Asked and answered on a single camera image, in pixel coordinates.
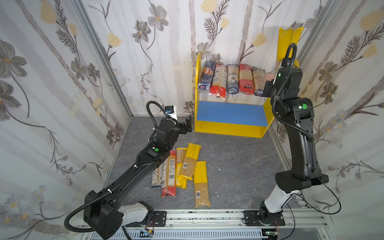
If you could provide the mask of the brown blue spaghetti bag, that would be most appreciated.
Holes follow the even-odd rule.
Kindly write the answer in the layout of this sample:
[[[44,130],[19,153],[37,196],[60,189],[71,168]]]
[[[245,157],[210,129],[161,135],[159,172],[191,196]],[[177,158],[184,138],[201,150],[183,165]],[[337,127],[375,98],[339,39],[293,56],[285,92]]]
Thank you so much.
[[[254,95],[262,97],[266,84],[266,72],[257,67],[252,67],[253,81],[254,81]]]

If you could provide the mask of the red yellow spaghetti bag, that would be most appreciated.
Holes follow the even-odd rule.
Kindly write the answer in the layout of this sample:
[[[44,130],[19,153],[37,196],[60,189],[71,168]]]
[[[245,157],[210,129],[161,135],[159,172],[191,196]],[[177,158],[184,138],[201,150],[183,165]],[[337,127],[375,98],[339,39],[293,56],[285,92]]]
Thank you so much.
[[[239,91],[245,95],[254,94],[254,80],[252,67],[246,64],[239,64]]]

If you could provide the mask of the blue gold spaghetti bag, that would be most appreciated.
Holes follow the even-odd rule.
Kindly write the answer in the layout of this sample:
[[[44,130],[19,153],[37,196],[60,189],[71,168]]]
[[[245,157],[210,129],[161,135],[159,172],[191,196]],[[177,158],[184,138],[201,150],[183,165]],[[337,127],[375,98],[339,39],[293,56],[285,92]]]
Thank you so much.
[[[227,76],[227,93],[238,94],[239,93],[239,65],[228,65],[228,76]]]

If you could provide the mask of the dark blue Barilla spaghetti bag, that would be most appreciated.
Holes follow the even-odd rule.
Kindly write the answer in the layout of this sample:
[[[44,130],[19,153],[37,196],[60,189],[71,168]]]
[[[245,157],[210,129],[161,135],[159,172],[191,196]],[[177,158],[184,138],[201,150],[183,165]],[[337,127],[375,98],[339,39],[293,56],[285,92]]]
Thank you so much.
[[[202,91],[209,91],[214,77],[216,62],[206,61],[202,70],[201,77],[198,82],[198,89]]]

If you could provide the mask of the red labelled spaghetti bag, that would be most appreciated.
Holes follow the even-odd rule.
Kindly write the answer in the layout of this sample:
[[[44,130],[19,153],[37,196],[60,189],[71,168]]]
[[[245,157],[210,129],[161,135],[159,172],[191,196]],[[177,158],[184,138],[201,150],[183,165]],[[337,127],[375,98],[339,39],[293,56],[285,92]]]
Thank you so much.
[[[219,98],[221,100],[225,100],[227,93],[227,77],[227,65],[216,64],[211,89],[209,90],[209,95]]]

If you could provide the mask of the red clear spaghetti bag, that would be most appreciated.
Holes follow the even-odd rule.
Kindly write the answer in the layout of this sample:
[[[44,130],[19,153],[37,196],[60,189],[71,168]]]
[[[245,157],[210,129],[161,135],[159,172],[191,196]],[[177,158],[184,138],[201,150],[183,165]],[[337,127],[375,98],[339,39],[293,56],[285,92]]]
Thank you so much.
[[[176,196],[176,158],[176,151],[171,150],[169,157],[163,162],[162,197]]]

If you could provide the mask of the brown spaghetti pack bottom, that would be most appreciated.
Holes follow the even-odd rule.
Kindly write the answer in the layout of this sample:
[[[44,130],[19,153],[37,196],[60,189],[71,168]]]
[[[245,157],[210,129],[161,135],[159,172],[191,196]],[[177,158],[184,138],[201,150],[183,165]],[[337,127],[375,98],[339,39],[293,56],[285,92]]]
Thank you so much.
[[[196,208],[209,207],[211,205],[206,161],[197,161],[194,173],[194,191]]]

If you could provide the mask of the large yellow spaghetti bag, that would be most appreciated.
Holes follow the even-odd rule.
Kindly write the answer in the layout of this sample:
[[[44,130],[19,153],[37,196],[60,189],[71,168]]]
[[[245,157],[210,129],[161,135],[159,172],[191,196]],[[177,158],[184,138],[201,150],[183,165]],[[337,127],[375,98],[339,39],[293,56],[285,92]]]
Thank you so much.
[[[303,27],[297,29],[289,28],[286,30],[279,28],[276,69],[285,57],[289,45],[292,43],[298,44],[303,30]]]

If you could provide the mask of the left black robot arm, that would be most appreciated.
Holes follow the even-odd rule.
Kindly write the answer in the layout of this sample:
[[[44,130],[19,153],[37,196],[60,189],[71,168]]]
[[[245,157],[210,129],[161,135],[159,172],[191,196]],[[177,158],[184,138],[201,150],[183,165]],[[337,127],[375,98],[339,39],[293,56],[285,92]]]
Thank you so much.
[[[147,204],[137,203],[125,210],[121,201],[170,156],[179,135],[192,132],[192,117],[179,122],[155,101],[147,102],[146,108],[154,124],[147,145],[138,152],[134,164],[117,180],[98,193],[91,191],[86,195],[85,203],[65,218],[67,230],[75,233],[96,232],[107,240],[125,225],[150,220],[152,208]]]

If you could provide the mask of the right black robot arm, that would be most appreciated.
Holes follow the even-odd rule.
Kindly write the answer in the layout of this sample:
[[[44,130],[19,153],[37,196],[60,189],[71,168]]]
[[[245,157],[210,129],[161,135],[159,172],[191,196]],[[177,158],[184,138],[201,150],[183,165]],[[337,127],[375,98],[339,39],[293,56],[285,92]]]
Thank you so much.
[[[325,186],[329,177],[319,166],[314,139],[314,105],[299,97],[302,70],[295,65],[297,45],[288,46],[275,79],[267,81],[263,96],[271,100],[275,120],[285,126],[292,155],[290,170],[276,173],[276,186],[257,213],[259,222],[269,226],[283,216],[291,197],[312,186]]]

